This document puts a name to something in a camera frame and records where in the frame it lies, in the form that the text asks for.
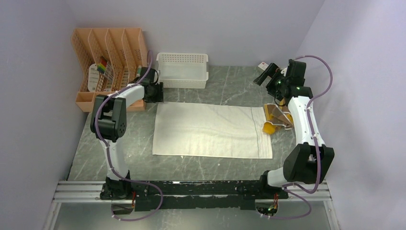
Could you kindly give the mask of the white towel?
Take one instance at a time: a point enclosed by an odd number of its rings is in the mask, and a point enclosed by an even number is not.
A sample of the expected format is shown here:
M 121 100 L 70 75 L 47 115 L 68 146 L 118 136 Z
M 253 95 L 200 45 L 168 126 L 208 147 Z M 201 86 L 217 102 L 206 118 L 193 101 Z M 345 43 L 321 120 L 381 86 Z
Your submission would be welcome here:
M 203 103 L 160 103 L 157 108 L 152 153 L 272 159 L 271 137 L 262 131 L 261 107 Z

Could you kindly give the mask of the brown and yellow towel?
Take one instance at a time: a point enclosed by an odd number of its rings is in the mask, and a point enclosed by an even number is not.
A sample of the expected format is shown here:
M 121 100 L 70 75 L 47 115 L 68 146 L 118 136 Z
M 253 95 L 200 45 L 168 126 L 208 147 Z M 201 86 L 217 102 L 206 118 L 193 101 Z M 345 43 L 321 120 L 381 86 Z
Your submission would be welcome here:
M 280 129 L 290 130 L 294 128 L 293 117 L 287 106 L 274 103 L 264 104 L 264 114 L 266 121 L 262 131 L 268 135 L 272 135 Z

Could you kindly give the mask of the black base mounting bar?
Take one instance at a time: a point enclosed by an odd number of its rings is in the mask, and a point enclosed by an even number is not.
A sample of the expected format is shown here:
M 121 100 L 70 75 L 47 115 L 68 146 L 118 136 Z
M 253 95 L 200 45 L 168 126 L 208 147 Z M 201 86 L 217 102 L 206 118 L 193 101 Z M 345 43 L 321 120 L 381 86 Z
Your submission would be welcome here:
M 287 199 L 287 192 L 259 180 L 144 181 L 142 184 L 107 179 L 99 199 L 129 201 L 134 211 L 159 209 L 239 208 L 255 210 L 259 200 Z

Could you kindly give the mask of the white plastic basket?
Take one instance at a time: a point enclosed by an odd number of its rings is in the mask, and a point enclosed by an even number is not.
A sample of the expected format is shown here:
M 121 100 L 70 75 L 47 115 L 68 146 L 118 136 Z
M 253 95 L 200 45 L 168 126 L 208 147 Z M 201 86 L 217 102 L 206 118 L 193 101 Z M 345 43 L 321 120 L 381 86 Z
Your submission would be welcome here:
M 208 55 L 196 53 L 158 53 L 159 82 L 165 88 L 204 89 L 209 78 Z

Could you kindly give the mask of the white tag card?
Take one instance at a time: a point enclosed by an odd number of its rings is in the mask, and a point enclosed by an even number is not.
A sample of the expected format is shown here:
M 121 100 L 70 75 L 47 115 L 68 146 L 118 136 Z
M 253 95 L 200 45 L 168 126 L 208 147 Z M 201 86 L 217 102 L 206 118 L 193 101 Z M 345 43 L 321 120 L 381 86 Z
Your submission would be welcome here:
M 99 81 L 99 72 L 97 70 L 97 64 L 94 63 L 89 66 L 88 69 L 88 90 L 95 92 Z

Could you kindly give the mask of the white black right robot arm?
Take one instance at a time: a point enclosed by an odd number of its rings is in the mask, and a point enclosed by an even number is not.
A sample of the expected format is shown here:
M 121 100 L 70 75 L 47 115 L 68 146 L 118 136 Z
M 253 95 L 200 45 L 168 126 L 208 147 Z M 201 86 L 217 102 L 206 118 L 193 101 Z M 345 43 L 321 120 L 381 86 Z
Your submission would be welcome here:
M 306 63 L 290 59 L 286 68 L 270 63 L 254 80 L 260 86 L 267 77 L 269 95 L 286 106 L 291 114 L 295 131 L 296 146 L 285 159 L 283 166 L 266 172 L 267 179 L 258 186 L 263 198 L 271 198 L 277 187 L 284 188 L 299 183 L 314 184 L 317 187 L 334 159 L 333 148 L 327 147 L 322 139 L 313 111 L 314 96 L 305 86 Z

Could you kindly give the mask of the rainbow colour swatch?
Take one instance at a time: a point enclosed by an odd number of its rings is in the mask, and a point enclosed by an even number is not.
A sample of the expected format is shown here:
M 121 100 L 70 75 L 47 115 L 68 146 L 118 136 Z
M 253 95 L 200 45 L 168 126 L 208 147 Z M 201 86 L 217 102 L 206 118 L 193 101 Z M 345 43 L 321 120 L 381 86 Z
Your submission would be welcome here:
M 97 71 L 104 75 L 107 70 L 108 61 L 103 56 L 99 58 L 99 62 L 97 63 Z

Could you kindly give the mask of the small white red box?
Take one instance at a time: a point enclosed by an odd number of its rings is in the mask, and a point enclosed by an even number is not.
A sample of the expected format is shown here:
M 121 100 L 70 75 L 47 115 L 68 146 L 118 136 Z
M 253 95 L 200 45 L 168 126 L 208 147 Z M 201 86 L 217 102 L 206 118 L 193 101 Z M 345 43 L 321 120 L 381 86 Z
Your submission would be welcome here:
M 267 63 L 261 62 L 257 65 L 257 71 L 264 72 L 268 67 L 269 65 Z

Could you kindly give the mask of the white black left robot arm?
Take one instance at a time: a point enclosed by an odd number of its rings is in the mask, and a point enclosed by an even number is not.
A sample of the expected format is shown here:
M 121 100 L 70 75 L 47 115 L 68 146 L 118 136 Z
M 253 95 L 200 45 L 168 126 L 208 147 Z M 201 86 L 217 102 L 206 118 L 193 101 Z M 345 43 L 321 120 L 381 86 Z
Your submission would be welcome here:
M 158 71 L 151 67 L 140 67 L 135 79 L 123 89 L 96 95 L 90 129 L 101 143 L 107 163 L 101 200 L 127 199 L 134 195 L 121 141 L 127 129 L 127 108 L 138 100 L 159 103 L 163 99 L 163 83 L 159 82 Z

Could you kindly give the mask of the orange plastic file organizer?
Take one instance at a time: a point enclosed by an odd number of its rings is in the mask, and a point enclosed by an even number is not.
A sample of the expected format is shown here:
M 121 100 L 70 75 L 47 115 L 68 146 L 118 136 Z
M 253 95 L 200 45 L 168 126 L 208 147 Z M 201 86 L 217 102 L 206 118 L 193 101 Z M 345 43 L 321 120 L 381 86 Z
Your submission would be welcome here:
M 135 79 L 139 65 L 147 67 L 152 61 L 141 28 L 76 28 L 71 43 L 83 71 L 83 80 L 76 105 L 83 112 L 93 110 L 96 95 L 108 95 L 124 88 Z M 88 90 L 89 66 L 107 59 L 107 70 L 99 73 L 95 92 Z

